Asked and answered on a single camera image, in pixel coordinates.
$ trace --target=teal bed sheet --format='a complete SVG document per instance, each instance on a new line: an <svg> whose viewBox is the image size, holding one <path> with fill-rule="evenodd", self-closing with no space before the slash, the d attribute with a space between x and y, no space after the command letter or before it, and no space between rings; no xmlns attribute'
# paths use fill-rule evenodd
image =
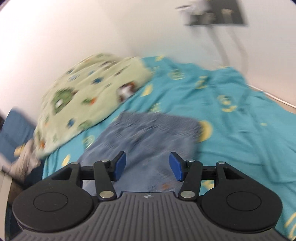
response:
<svg viewBox="0 0 296 241"><path fill-rule="evenodd" d="M168 58L144 58L153 79L101 123L82 132L46 160L43 178L76 161L122 112L163 112L197 118L203 135L195 159L225 161L276 192L283 213L276 229L296 236L296 115L251 90L233 68L215 71ZM201 194L213 187L202 182Z"/></svg>

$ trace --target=gray blue towel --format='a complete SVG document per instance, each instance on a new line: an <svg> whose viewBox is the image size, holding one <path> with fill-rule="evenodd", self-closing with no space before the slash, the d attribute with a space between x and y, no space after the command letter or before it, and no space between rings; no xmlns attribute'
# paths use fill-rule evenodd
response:
<svg viewBox="0 0 296 241"><path fill-rule="evenodd" d="M176 191L181 183L170 169L172 151L183 159L192 159L201 134L197 120L161 113L122 112L78 159L81 166L102 159L112 160L120 151L127 155L126 167L113 186L123 191ZM84 181L83 189L96 195L94 181Z"/></svg>

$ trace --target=gray cable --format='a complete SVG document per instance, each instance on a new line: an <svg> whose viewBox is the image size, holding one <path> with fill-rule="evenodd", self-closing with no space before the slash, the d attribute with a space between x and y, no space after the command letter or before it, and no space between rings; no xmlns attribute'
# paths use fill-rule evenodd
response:
<svg viewBox="0 0 296 241"><path fill-rule="evenodd" d="M219 40L216 31L215 31L215 27L212 24L207 24L206 25L207 31L209 33L209 36L211 37L211 39L213 40L220 56L222 59L222 65L224 66L230 66L230 62L229 62L229 58L226 54L226 51L221 43L221 41Z"/></svg>
<svg viewBox="0 0 296 241"><path fill-rule="evenodd" d="M232 12L232 10L228 10L228 9L224 9L224 11L222 10L222 14L223 14L223 18L224 18L225 23L233 24L231 12ZM232 38L233 42L236 44L236 46L241 54L241 57L242 57L241 73L245 76L248 72L248 63L249 63L247 50L244 47L244 45L242 44L242 42L240 41L240 39L235 34L232 26L229 26L227 28L227 31L228 31L228 34L230 35L230 37Z"/></svg>

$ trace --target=light green blanket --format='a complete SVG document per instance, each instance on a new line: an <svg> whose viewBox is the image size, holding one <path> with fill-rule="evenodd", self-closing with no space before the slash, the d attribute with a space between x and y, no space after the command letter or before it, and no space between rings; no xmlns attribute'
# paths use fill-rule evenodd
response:
<svg viewBox="0 0 296 241"><path fill-rule="evenodd" d="M42 158L114 112L152 77L140 58L88 57L57 79L42 99L34 133Z"/></svg>

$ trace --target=gray gripper base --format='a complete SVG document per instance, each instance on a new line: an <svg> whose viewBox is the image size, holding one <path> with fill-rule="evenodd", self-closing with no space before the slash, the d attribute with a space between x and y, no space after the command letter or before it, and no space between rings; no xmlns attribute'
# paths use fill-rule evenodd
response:
<svg viewBox="0 0 296 241"><path fill-rule="evenodd" d="M224 230L207 220L193 202L172 192L125 192L101 203L84 223L58 233L22 231L13 241L280 241L274 229L257 234Z"/></svg>

